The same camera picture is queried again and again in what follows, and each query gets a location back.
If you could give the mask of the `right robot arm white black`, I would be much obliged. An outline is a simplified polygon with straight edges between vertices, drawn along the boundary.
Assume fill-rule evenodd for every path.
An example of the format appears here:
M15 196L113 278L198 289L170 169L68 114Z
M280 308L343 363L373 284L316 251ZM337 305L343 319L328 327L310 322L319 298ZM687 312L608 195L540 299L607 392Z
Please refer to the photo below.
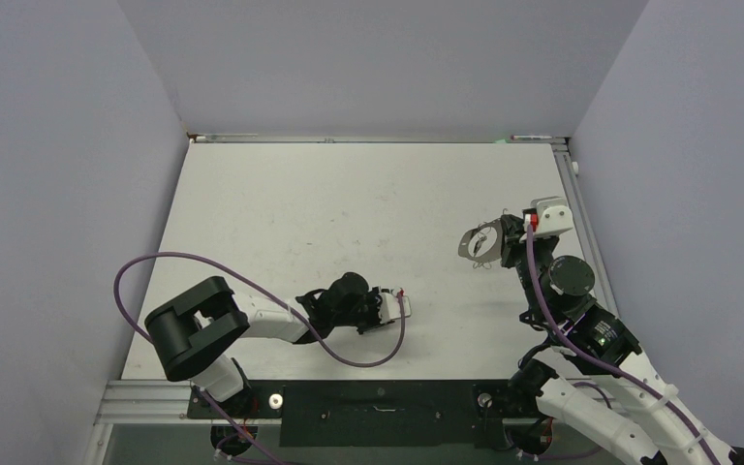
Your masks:
M500 262L514 269L528 301L520 320L546 333L582 375L620 404L617 414L530 357L514 377L511 406L559 419L626 464L744 464L744 448L706 428L677 388L652 365L637 338L594 298L595 274L583 259L556 255L569 226L527 209L498 221Z

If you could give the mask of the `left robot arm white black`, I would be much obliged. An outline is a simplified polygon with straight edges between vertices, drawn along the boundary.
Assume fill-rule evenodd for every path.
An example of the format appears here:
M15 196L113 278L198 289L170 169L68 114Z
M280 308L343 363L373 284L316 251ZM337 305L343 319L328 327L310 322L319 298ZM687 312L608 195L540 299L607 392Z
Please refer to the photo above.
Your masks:
M239 338L276 339L295 345L316 343L338 327L363 334L412 315L401 289L369 286L347 272L326 289L292 300L236 294L212 276L153 310L144 320L167 379L190 381L211 395L227 417L248 408L250 390L240 365L226 356Z

